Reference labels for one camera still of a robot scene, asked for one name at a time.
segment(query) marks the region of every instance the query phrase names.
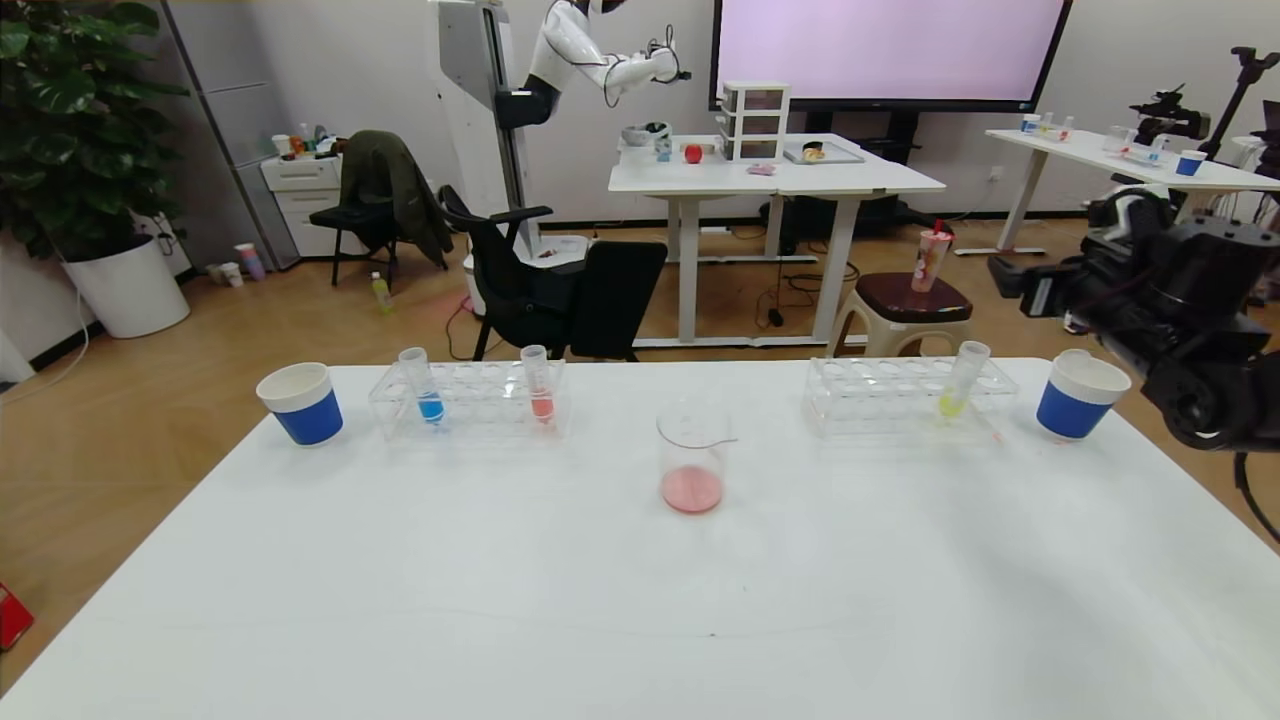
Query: glass beaker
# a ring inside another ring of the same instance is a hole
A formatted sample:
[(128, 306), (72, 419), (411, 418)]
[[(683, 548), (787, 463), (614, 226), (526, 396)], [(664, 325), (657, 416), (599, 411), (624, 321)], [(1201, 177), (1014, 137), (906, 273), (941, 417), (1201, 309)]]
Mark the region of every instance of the glass beaker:
[(705, 512), (724, 493), (728, 415), (705, 402), (681, 400), (658, 414), (662, 498), (681, 512)]

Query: brown stool seat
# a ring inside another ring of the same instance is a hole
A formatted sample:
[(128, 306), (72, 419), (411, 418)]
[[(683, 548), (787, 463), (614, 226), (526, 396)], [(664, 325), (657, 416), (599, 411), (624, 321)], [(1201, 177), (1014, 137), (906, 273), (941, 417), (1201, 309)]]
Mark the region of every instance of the brown stool seat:
[(969, 299), (941, 278), (929, 292), (915, 292), (911, 273), (874, 273), (859, 278), (854, 292), (892, 323), (960, 323), (973, 315)]

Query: red liquid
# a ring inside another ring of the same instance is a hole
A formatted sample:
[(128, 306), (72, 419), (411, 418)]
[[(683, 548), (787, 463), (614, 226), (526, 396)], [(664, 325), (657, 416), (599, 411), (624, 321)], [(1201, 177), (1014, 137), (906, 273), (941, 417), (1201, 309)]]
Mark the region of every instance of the red liquid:
[(724, 484), (719, 475), (685, 465), (662, 478), (662, 498), (681, 512), (705, 512), (719, 505)]
[(549, 397), (534, 397), (534, 418), (541, 424), (548, 424), (556, 419), (556, 404)]

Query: blue cup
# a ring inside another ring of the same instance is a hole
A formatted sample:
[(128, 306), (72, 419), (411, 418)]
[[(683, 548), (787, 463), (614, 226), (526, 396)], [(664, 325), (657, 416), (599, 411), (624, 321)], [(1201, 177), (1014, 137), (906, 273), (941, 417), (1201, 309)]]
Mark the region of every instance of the blue cup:
[(257, 397), (298, 445), (320, 445), (342, 429), (342, 410), (324, 363), (280, 368), (257, 383)]
[(1181, 156), (1178, 158), (1178, 170), (1180, 176), (1192, 177), (1199, 172), (1199, 167), (1204, 164), (1204, 159), (1208, 158), (1207, 154), (1199, 150), (1184, 150)]
[(1130, 387), (1120, 368), (1087, 350), (1068, 350), (1053, 360), (1036, 419), (1055, 434), (1083, 439)]

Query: black chair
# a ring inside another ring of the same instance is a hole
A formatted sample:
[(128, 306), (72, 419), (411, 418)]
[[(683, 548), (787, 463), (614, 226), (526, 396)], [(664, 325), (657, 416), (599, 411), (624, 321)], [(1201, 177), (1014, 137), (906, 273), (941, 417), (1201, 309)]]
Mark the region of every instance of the black chair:
[(632, 346), (666, 264), (660, 242), (594, 243), (573, 300), (573, 355), (639, 361)]
[[(476, 287), (485, 304), (475, 360), (484, 360), (490, 329), (516, 347), (543, 345), (553, 359), (563, 357), (581, 268), (534, 268), (522, 263), (515, 250), (520, 225), (550, 215), (552, 209), (540, 205), (480, 218), (451, 186), (440, 188), (439, 200), (444, 218), (471, 237)], [(498, 225), (507, 225), (507, 231)]]
[(392, 278), (399, 260), (396, 258), (396, 243), (399, 240), (399, 225), (396, 224), (396, 214), (392, 201), (376, 204), (347, 202), (328, 210), (311, 214), (311, 224), (321, 228), (334, 228), (338, 231), (333, 241), (333, 277), (330, 286), (338, 284), (338, 263), (342, 261), (342, 233), (343, 231), (356, 233), (360, 242), (369, 249), (369, 255), (362, 258), (366, 261), (383, 263), (374, 258), (374, 254), (387, 249), (387, 287), (392, 284)]

